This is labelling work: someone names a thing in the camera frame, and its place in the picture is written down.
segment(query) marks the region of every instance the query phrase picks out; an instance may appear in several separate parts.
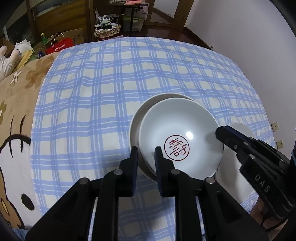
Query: checkered cloth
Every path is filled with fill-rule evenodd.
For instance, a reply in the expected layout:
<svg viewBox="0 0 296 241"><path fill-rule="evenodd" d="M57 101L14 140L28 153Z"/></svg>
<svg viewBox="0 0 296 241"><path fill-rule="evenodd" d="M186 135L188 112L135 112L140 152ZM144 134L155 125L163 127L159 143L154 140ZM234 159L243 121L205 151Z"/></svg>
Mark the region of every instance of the checkered cloth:
<svg viewBox="0 0 296 241"><path fill-rule="evenodd" d="M77 45L56 58L36 104L31 166L44 214L79 178L97 179L128 158L138 107L161 92L195 99L219 125L246 124L274 146L259 96L240 68L211 50L168 39L130 37ZM254 193L243 204L247 211ZM175 240L173 198L138 171L133 198L120 198L120 240Z"/></svg>

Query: red circular emblem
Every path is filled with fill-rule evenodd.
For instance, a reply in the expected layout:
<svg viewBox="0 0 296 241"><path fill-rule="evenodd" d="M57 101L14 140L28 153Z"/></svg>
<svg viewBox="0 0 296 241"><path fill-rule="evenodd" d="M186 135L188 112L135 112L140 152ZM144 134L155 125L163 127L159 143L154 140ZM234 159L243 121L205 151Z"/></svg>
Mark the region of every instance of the red circular emblem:
<svg viewBox="0 0 296 241"><path fill-rule="evenodd" d="M164 150L170 159L182 161L189 154L189 143L183 136L173 135L165 140Z"/></svg>

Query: green bottle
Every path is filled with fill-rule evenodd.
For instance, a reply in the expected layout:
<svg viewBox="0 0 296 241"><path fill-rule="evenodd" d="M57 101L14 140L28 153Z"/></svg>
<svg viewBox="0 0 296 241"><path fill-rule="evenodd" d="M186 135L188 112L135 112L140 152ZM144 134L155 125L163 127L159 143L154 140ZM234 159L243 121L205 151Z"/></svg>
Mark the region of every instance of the green bottle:
<svg viewBox="0 0 296 241"><path fill-rule="evenodd" d="M47 43L47 38L44 36L44 33L42 33L41 36L41 42L43 43L43 45L45 45Z"/></svg>

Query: brown flower pattern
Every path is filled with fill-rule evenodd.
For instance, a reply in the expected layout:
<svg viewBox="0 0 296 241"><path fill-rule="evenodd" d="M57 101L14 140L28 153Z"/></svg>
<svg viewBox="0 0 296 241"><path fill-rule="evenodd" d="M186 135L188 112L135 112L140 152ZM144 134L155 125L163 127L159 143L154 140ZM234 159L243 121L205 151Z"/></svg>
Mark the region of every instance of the brown flower pattern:
<svg viewBox="0 0 296 241"><path fill-rule="evenodd" d="M27 73L26 79L29 81L26 84L25 88L31 88L35 85L35 89L39 87L42 82L42 79L45 77L46 73L49 71L52 62L54 61L53 56L49 56L43 60L43 58L39 59L36 62L36 70L31 70Z"/></svg>
<svg viewBox="0 0 296 241"><path fill-rule="evenodd" d="M4 103L4 101L2 101L2 103L0 104L0 125L3 122L3 114L6 110L6 104Z"/></svg>

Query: pink cloth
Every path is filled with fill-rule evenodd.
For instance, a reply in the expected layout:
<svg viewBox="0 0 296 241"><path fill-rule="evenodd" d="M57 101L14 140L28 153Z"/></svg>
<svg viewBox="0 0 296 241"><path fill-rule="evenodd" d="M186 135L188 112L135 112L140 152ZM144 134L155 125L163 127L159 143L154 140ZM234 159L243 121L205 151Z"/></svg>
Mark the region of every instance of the pink cloth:
<svg viewBox="0 0 296 241"><path fill-rule="evenodd" d="M134 1L134 0L126 0L124 5L135 5L135 4L139 4L141 2L142 2L142 0L136 0L136 1Z"/></svg>

